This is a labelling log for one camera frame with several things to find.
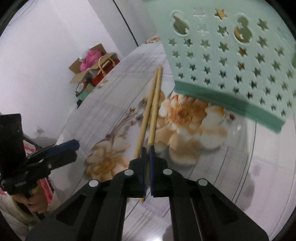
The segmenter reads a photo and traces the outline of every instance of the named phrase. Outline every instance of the hand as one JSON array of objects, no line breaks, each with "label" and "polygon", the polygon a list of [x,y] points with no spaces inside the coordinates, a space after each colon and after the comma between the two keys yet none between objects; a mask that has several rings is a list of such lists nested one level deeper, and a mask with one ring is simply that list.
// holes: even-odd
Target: hand
[{"label": "hand", "polygon": [[48,202],[45,196],[45,192],[43,188],[38,186],[37,192],[32,195],[29,199],[26,198],[23,194],[16,194],[12,196],[13,199],[19,203],[23,203],[25,205],[30,205],[30,212],[38,212],[45,213],[47,210]]}]

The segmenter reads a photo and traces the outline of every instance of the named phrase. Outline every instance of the bag handle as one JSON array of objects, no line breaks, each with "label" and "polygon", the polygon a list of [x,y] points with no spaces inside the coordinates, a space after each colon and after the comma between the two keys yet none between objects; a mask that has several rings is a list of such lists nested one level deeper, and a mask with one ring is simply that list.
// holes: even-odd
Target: bag handle
[{"label": "bag handle", "polygon": [[103,76],[106,77],[107,74],[106,74],[106,72],[103,70],[103,68],[102,68],[102,66],[101,66],[101,59],[102,59],[103,57],[105,57],[105,58],[107,58],[107,59],[110,59],[110,60],[112,61],[112,65],[113,65],[113,67],[116,66],[116,63],[114,62],[113,59],[111,59],[109,56],[106,56],[106,55],[104,55],[104,56],[102,56],[101,58],[99,58],[99,68],[100,68],[100,70],[102,71]]}]

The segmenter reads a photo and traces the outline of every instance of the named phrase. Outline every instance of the green plastic basket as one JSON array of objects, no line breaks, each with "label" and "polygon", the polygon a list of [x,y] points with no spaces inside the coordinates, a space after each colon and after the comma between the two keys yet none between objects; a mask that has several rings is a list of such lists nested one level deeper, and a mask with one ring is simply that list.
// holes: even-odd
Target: green plastic basket
[{"label": "green plastic basket", "polygon": [[263,0],[144,0],[175,91],[280,131],[296,105],[295,39]]}]

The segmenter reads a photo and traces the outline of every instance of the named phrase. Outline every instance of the pink bag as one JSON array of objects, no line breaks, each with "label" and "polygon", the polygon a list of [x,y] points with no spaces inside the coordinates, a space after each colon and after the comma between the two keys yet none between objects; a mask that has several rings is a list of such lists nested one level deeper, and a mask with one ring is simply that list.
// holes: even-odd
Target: pink bag
[{"label": "pink bag", "polygon": [[102,57],[102,53],[98,50],[90,50],[87,53],[85,60],[80,65],[80,71],[86,71],[88,68],[92,67],[95,62]]}]

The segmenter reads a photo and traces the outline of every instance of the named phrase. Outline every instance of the wooden chopstick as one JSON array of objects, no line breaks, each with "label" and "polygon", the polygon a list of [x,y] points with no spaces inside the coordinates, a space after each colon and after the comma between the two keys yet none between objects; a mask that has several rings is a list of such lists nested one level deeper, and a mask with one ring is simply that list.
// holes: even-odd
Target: wooden chopstick
[{"label": "wooden chopstick", "polygon": [[155,92],[155,86],[156,86],[156,82],[157,82],[158,72],[159,72],[159,69],[157,69],[155,71],[154,79],[153,79],[153,82],[150,87],[147,105],[146,105],[146,109],[145,109],[145,116],[143,117],[143,120],[142,120],[140,134],[139,134],[136,148],[135,148],[135,151],[133,154],[133,159],[139,158],[141,155],[141,150],[142,150],[143,142],[145,139],[147,124],[148,124],[149,117],[150,117],[150,110],[151,110],[151,106],[152,106],[152,101],[154,99],[154,92]]},{"label": "wooden chopstick", "polygon": [[157,116],[158,116],[158,102],[159,102],[159,94],[161,88],[161,80],[163,74],[163,67],[158,67],[158,76],[157,82],[152,102],[152,116],[151,116],[151,123],[149,129],[149,136],[148,136],[148,144],[147,144],[147,151],[149,151],[150,146],[154,145],[155,140],[155,132],[156,132],[156,124],[157,124]]}]

